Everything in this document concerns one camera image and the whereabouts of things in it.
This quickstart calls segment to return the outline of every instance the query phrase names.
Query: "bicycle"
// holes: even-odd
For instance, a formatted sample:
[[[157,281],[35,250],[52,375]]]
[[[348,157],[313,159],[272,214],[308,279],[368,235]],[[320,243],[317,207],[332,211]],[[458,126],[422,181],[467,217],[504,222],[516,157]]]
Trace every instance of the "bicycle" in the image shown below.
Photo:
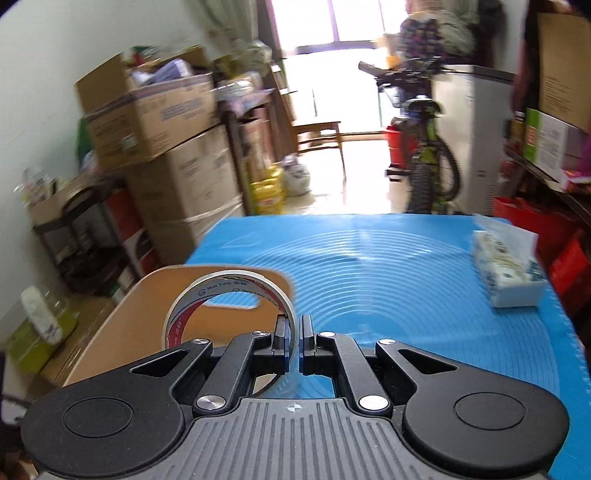
[[[419,59],[406,62],[407,65],[420,63]],[[460,192],[461,178],[452,151],[437,134],[435,119],[443,113],[442,108],[427,96],[432,77],[445,71],[443,59],[434,57],[424,62],[422,68],[396,71],[382,70],[361,61],[359,70],[375,77],[378,88],[388,95],[395,108],[400,105],[388,93],[388,89],[398,87],[412,97],[403,105],[408,111],[408,118],[392,119],[392,125],[402,132],[402,153],[410,168],[390,165],[386,170],[386,176],[392,181],[400,181],[400,177],[410,178],[411,194],[406,213],[430,215],[436,211],[445,215],[447,203]],[[407,150],[409,135],[418,137],[418,147],[413,152]],[[444,168],[444,163],[447,163],[448,168]]]

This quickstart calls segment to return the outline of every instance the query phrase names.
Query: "roll of tape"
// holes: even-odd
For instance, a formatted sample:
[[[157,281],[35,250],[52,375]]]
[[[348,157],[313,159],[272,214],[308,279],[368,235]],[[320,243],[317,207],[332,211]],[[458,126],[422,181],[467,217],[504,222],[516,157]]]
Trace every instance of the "roll of tape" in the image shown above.
[[[168,311],[162,331],[162,348],[181,344],[183,331],[190,316],[206,301],[234,291],[252,293],[267,299],[287,316],[291,330],[289,354],[293,358],[296,347],[296,313],[287,295],[272,281],[258,273],[245,270],[224,270],[205,275],[191,283]]]

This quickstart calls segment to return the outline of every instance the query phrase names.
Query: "cardboard box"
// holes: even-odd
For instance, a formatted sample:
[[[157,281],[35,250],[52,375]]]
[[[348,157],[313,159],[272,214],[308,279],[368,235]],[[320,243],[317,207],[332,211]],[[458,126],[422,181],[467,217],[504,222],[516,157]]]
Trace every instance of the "cardboard box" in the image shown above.
[[[192,218],[239,195],[222,126],[122,172],[146,224]]]
[[[269,115],[266,108],[256,108],[254,115],[259,120],[262,120],[263,124],[261,127],[264,154],[270,159],[271,164],[277,163],[282,158],[277,158],[275,155],[275,147],[273,143],[273,131],[271,128],[271,122],[269,121]]]
[[[185,262],[223,218],[243,215],[224,127],[122,171],[165,265]]]
[[[539,14],[540,110],[589,132],[591,22],[577,15]]]
[[[40,372],[58,387],[64,385],[84,349],[115,309],[115,304],[107,297],[73,296],[69,298],[69,308],[74,315],[77,314],[78,324]]]
[[[27,213],[33,224],[43,225],[59,219],[64,205],[88,186],[86,176],[80,175],[70,180],[61,190],[58,190],[55,195],[52,195],[47,200],[27,207]]]
[[[251,120],[243,125],[250,146],[245,161],[251,182],[266,180],[267,170],[271,168],[271,161],[265,153],[262,131],[264,126],[263,120],[260,119]]]
[[[137,87],[120,54],[76,89],[104,170],[150,161],[217,121],[211,74]]]
[[[147,224],[146,227],[162,262],[165,265],[181,265],[201,244],[203,237],[230,216],[244,216],[240,197],[193,220]]]
[[[587,135],[557,118],[527,110],[524,157],[557,182],[577,170]]]
[[[181,53],[178,53],[176,55],[173,55],[171,57],[166,57],[165,59],[148,61],[148,62],[144,63],[141,67],[143,67],[144,69],[147,69],[149,71],[154,71],[154,70],[157,70],[162,65],[164,65],[174,59],[184,60],[194,68],[209,69],[209,61],[208,61],[207,57],[205,56],[205,52],[203,51],[203,49],[199,45],[191,47],[191,48],[189,48],[185,51],[182,51]]]

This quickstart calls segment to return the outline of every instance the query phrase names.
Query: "bicycle handlebar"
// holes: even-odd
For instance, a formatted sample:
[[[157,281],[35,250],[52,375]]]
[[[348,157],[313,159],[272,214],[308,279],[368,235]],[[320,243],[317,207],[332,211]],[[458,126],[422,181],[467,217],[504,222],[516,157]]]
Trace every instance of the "bicycle handlebar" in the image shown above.
[[[390,70],[379,69],[374,65],[370,65],[369,63],[365,63],[364,61],[359,62],[359,70],[361,70],[362,72],[365,72],[365,73],[369,73],[370,75],[373,75],[374,77],[384,77],[384,76],[392,73],[392,71],[390,71]]]
[[[424,81],[435,74],[443,72],[444,68],[443,59],[441,57],[433,57],[421,70],[383,70],[364,61],[359,62],[359,70],[375,77],[379,85],[389,84],[399,86],[404,83]]]

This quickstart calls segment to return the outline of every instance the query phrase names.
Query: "bicycle seat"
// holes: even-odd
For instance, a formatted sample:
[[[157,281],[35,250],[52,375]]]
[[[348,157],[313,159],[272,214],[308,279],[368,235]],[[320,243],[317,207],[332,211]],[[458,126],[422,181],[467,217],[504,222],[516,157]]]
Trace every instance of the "bicycle seat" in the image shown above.
[[[414,113],[432,113],[433,115],[440,115],[443,113],[443,109],[441,105],[437,103],[432,98],[428,98],[426,96],[419,96],[417,98],[413,98],[408,100],[404,104],[404,108],[406,108],[409,112]]]

